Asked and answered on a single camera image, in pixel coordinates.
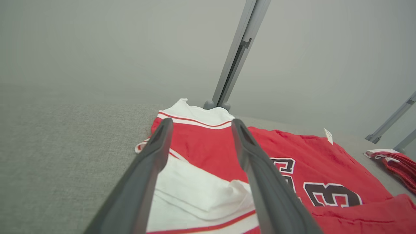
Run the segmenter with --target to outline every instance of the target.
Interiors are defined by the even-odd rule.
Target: clothing tag
[[[330,133],[328,130],[326,130],[326,129],[324,129],[325,130],[325,134],[326,134],[326,136],[327,136],[327,138],[328,138],[328,141],[332,144],[332,145],[334,145],[334,142],[332,141],[332,133]]]

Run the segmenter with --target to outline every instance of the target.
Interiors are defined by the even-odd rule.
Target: red fabric
[[[392,173],[395,173],[400,177],[403,184],[416,195],[416,163],[409,157],[402,153],[390,153],[390,152],[376,152],[370,155],[371,158],[376,158],[378,155],[384,155],[387,157],[399,160],[395,162],[393,160],[387,160],[385,157],[379,158],[383,165]]]
[[[155,119],[152,132],[161,121]],[[249,130],[269,157],[295,161],[292,173],[282,172],[282,175],[293,179],[297,196],[325,233],[411,233],[416,229],[416,207],[409,197],[393,197],[377,178],[336,143],[332,145],[323,137],[279,130],[255,127]],[[191,164],[222,179],[248,182],[237,160],[231,127],[209,129],[174,123],[171,148]],[[275,165],[285,167],[284,163]],[[348,206],[346,197],[334,196],[335,202],[330,204],[317,195],[315,204],[318,202],[317,205],[322,206],[315,206],[304,187],[307,183],[342,185],[353,195],[357,194],[362,205],[342,208]],[[255,228],[247,233],[259,232],[259,228]]]

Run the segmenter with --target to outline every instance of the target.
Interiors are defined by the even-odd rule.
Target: metal pole
[[[409,134],[409,136],[407,136],[406,138],[404,138],[396,147],[394,147],[393,149],[405,154],[406,150],[404,148],[406,148],[407,145],[409,145],[412,141],[414,141],[416,139],[416,129],[413,130],[413,132],[411,134]]]
[[[413,103],[416,102],[416,92],[410,96],[410,98],[403,103],[403,105],[397,109],[397,111],[390,116],[390,118],[384,122],[373,134],[368,135],[365,139],[371,141],[374,144],[377,144],[383,135],[400,117],[406,113],[407,110],[411,108]]]

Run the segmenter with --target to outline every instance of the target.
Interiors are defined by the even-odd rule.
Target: folded red and white garment
[[[204,110],[180,99],[161,110],[152,133],[173,119],[166,167],[159,173],[148,233],[259,233],[246,173],[221,107]],[[248,128],[324,233],[413,233],[416,206],[326,137]],[[139,153],[147,140],[139,143]]]
[[[368,150],[364,155],[382,162],[387,170],[397,175],[416,194],[416,162],[394,149]]]

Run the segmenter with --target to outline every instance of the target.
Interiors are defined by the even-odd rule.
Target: metal frame
[[[412,105],[416,102],[416,92],[408,98],[408,100],[403,103],[401,107],[397,109],[397,111],[390,116],[390,118],[384,122],[374,133],[368,135],[365,139],[371,141],[374,144],[377,144],[381,139],[381,136],[398,120],[400,117],[409,110]]]
[[[247,0],[214,96],[212,100],[205,102],[204,109],[223,107],[228,111],[230,110],[231,105],[227,103],[228,98],[264,19],[270,1],[254,0],[251,2]]]
[[[416,129],[413,130],[413,132],[411,134],[409,134],[409,136],[407,136],[406,138],[404,138],[399,144],[397,144],[396,147],[394,147],[393,149],[405,154],[406,150],[404,148],[406,148],[406,146],[408,146],[412,141],[414,141],[416,139]]]

